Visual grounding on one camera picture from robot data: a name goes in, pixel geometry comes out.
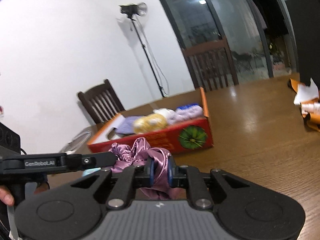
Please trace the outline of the person's hand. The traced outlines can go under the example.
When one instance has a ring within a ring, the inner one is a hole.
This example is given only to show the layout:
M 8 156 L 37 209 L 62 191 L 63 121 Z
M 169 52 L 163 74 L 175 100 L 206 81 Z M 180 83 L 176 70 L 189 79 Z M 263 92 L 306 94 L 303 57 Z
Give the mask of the person's hand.
M 34 191 L 34 194 L 42 193 L 47 190 L 49 190 L 49 184 L 42 183 L 41 185 L 37 186 L 37 188 Z M 13 206 L 15 204 L 13 195 L 5 186 L 1 186 L 0 188 L 0 199 L 7 206 Z

